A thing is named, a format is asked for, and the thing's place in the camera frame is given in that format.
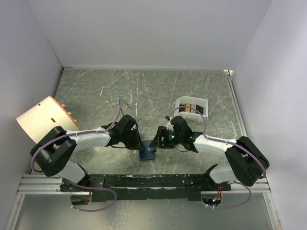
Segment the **blue leather card holder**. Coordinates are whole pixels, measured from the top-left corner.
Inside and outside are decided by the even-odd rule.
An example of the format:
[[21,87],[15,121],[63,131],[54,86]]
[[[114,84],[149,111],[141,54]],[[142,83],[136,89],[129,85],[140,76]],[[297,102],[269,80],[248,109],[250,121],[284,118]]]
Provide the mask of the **blue leather card holder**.
[[150,161],[155,159],[156,148],[150,147],[152,140],[143,141],[144,149],[139,151],[140,161]]

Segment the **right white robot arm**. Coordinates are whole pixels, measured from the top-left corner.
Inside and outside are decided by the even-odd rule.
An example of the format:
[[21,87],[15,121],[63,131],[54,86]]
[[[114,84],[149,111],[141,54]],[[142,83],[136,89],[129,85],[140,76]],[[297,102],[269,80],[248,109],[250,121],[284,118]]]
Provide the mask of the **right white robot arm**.
[[192,131],[186,120],[176,116],[170,120],[171,128],[159,126],[150,143],[151,148],[173,149],[178,144],[187,151],[210,153],[225,157],[224,165],[212,166],[203,180],[204,187],[215,190],[220,183],[239,181],[243,185],[253,186],[265,177],[270,163],[256,145],[245,136],[239,139],[222,139],[204,136],[202,132]]

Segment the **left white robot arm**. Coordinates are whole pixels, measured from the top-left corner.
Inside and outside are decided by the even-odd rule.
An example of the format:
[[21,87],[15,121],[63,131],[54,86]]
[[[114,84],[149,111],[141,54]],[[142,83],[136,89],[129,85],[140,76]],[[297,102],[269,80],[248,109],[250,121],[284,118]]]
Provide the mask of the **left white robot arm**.
[[58,175],[72,182],[78,191],[89,187],[86,170],[70,161],[74,152],[92,147],[112,147],[119,143],[129,150],[145,149],[136,120],[124,115],[118,122],[84,131],[67,131],[61,126],[52,128],[31,150],[31,167],[34,163],[47,177]]

